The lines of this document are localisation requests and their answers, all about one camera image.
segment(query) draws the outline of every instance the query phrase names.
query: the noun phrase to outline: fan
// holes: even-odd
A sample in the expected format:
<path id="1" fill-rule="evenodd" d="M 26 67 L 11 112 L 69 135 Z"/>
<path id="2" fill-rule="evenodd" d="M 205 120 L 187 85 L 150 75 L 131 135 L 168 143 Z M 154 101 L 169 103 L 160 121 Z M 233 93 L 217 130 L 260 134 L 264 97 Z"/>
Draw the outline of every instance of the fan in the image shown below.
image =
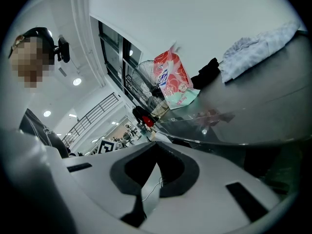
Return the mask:
<path id="1" fill-rule="evenodd" d="M 168 110 L 158 77 L 154 75 L 154 61 L 144 61 L 133 70 L 131 90 L 150 114 L 160 117 Z"/>

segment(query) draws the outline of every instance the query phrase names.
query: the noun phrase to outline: balcony railing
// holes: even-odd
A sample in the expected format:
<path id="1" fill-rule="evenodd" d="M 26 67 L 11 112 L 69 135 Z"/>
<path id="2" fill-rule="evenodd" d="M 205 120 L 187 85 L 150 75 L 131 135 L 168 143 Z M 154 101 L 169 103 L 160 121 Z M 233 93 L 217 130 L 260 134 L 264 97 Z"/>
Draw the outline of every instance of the balcony railing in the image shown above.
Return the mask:
<path id="1" fill-rule="evenodd" d="M 70 146 L 93 122 L 118 102 L 114 93 L 92 108 L 79 122 L 65 135 L 63 143 Z"/>

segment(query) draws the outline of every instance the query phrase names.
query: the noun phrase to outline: blue logo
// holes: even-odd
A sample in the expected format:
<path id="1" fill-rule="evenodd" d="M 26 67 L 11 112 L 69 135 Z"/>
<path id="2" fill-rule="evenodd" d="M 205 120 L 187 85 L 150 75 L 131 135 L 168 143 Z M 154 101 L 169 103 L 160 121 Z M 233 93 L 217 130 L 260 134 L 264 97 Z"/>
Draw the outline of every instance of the blue logo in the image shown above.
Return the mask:
<path id="1" fill-rule="evenodd" d="M 165 69 L 158 78 L 158 83 L 160 86 L 165 85 L 168 77 L 168 69 Z"/>

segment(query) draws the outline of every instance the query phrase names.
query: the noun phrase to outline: round ceiling light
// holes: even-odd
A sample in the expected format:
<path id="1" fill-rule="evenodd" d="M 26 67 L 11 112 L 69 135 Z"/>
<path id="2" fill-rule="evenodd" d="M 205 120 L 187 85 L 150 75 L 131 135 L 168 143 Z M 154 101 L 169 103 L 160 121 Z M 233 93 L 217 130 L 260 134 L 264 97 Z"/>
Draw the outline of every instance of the round ceiling light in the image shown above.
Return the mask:
<path id="1" fill-rule="evenodd" d="M 45 112 L 43 113 L 43 116 L 44 116 L 44 117 L 49 117 L 50 114 L 51 114 L 51 111 L 45 111 Z"/>
<path id="2" fill-rule="evenodd" d="M 80 78 L 76 78 L 76 79 L 74 79 L 74 81 L 73 81 L 73 85 L 74 85 L 74 86 L 78 86 L 80 83 L 81 83 L 81 79 L 80 79 Z"/>

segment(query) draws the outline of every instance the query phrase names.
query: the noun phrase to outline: plastic bag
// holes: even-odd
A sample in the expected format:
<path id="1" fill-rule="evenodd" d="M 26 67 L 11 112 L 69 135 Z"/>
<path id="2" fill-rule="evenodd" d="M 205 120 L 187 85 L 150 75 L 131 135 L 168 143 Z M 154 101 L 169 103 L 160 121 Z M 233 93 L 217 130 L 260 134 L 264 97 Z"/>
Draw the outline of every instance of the plastic bag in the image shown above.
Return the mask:
<path id="1" fill-rule="evenodd" d="M 174 45 L 154 59 L 154 75 L 170 109 L 189 105 L 199 90 L 185 72 L 182 62 L 174 53 Z"/>

